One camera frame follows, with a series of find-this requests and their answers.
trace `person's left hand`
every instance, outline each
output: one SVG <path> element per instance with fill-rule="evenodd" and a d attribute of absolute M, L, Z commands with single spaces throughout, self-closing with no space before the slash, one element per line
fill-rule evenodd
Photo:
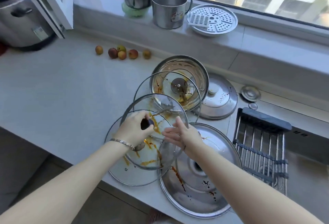
<path fill-rule="evenodd" d="M 133 146 L 139 145 L 153 132 L 154 128 L 153 125 L 150 125 L 147 129 L 142 130 L 141 121 L 143 118 L 150 118 L 147 111 L 140 111 L 131 114 L 122 123 L 117 133 L 113 135 L 113 138 L 125 141 Z"/>

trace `bracelet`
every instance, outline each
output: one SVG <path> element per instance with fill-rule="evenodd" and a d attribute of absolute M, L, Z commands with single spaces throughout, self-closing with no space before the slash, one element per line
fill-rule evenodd
<path fill-rule="evenodd" d="M 135 146 L 133 146 L 132 144 L 127 143 L 127 142 L 122 141 L 122 140 L 119 140 L 119 139 L 111 138 L 110 141 L 115 141 L 115 142 L 118 142 L 118 143 L 123 143 L 123 144 L 129 146 L 132 150 L 134 150 L 134 148 L 135 148 Z"/>

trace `red object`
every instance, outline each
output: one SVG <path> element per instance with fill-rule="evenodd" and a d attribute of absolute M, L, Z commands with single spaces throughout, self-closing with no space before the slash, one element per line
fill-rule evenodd
<path fill-rule="evenodd" d="M 7 51 L 7 49 L 8 47 L 0 42 L 0 56 L 2 56 Z"/>

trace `dish drying rack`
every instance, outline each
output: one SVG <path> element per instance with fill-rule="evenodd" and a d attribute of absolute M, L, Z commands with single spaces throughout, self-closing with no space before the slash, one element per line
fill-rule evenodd
<path fill-rule="evenodd" d="M 285 132 L 290 123 L 252 110 L 239 109 L 233 144 L 243 169 L 287 195 L 288 160 L 285 159 Z"/>

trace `window sill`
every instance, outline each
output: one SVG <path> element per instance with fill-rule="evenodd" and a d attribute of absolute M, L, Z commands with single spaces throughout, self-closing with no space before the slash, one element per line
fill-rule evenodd
<path fill-rule="evenodd" d="M 129 18 L 122 2 L 74 0 L 75 25 L 158 50 L 163 58 L 193 56 L 233 81 L 329 111 L 329 47 L 241 24 L 215 38 L 196 34 L 186 23 L 161 29 L 151 8 L 142 18 Z"/>

